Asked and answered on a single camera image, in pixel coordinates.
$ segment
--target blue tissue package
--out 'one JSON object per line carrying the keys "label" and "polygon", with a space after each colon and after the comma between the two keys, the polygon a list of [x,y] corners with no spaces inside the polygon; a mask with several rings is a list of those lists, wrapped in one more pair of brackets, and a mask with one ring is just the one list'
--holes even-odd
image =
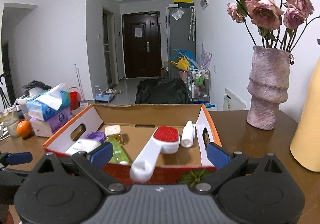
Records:
{"label": "blue tissue package", "polygon": [[60,91],[61,97],[62,97],[62,104],[59,107],[57,111],[49,107],[48,105],[40,102],[40,101],[35,101],[36,98],[38,98],[40,95],[45,95],[46,92],[43,92],[39,95],[36,95],[32,99],[27,101],[27,109],[28,109],[28,114],[30,117],[39,119],[41,121],[45,121],[51,117],[53,117],[55,114],[58,112],[62,111],[63,109],[67,108],[70,106],[70,94],[69,92],[66,91]]}

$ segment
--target textured vase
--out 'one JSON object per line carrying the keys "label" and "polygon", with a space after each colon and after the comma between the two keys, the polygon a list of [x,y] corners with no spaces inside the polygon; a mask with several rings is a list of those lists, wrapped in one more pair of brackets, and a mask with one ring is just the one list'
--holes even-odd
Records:
{"label": "textured vase", "polygon": [[320,59],[310,79],[300,123],[290,145],[294,158],[310,171],[320,172]]}
{"label": "textured vase", "polygon": [[247,122],[259,129],[275,128],[279,105],[288,99],[290,54],[276,48],[253,47]]}

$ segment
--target brush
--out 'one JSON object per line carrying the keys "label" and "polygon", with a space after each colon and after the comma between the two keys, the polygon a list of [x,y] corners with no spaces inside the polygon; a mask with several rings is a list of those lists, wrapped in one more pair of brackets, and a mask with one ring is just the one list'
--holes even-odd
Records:
{"label": "brush", "polygon": [[179,131],[172,127],[160,126],[133,162],[130,178],[137,182],[151,179],[160,153],[174,154],[180,145]]}

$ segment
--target yellow vase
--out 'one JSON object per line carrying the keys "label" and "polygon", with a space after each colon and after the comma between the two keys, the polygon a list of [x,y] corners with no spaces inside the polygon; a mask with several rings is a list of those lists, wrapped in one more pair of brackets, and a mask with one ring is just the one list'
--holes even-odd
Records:
{"label": "yellow vase", "polygon": [[307,100],[290,150],[303,167],[320,172],[320,58],[310,79]]}

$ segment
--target person's hand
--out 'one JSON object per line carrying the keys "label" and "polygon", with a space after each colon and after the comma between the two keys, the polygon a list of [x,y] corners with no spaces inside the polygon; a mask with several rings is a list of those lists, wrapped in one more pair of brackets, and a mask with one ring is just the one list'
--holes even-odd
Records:
{"label": "person's hand", "polygon": [[8,217],[4,224],[14,224],[14,220],[10,212],[8,212]]}

